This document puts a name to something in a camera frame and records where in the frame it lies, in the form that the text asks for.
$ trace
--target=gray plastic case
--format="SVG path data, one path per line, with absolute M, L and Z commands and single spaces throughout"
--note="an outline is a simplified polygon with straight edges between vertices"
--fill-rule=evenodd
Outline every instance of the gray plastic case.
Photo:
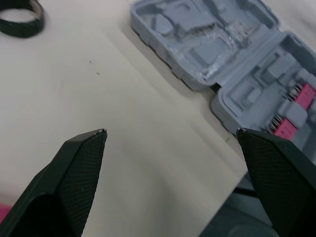
M 193 90 L 205 90 L 249 58 L 279 26 L 260 0 L 144 0 L 131 26 Z
M 306 111 L 288 95 L 298 83 L 316 90 L 316 55 L 260 0 L 143 0 L 131 26 L 191 89 L 220 85 L 211 108 L 229 132 L 287 118 L 316 163 L 316 100 Z

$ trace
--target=black rubber ring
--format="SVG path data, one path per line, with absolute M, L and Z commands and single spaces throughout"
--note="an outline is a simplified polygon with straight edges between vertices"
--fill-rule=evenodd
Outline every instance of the black rubber ring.
M 45 25 L 44 9 L 37 0 L 0 0 L 0 11 L 26 9 L 36 14 L 30 22 L 11 22 L 0 19 L 0 32 L 19 38 L 28 38 L 41 32 Z

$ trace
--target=pink object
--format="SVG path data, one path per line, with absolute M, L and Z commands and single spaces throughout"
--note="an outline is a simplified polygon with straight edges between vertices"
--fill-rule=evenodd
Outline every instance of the pink object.
M 7 216 L 10 210 L 11 210 L 11 206 L 0 204 L 0 224 L 4 220 L 4 218 Z
M 290 120 L 286 118 L 274 132 L 274 135 L 291 140 L 296 130 L 296 127 L 290 122 Z
M 311 85 L 306 83 L 295 101 L 305 110 L 307 110 L 313 102 L 315 96 L 316 91 L 314 90 L 314 88 L 312 88 Z

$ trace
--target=white table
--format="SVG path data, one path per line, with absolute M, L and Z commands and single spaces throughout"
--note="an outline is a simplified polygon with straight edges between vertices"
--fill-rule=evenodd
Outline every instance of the white table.
M 131 1 L 40 2 L 44 32 L 0 35 L 0 202 L 13 204 L 65 140 L 104 127 L 83 235 L 196 236 L 246 172 L 214 95 L 190 91 L 139 40 Z

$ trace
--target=case lid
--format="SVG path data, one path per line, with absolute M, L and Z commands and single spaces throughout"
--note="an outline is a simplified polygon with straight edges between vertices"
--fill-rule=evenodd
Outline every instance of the case lid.
M 150 26 L 169 57 L 205 86 L 250 57 L 279 27 L 260 0 L 147 0 L 133 10 Z

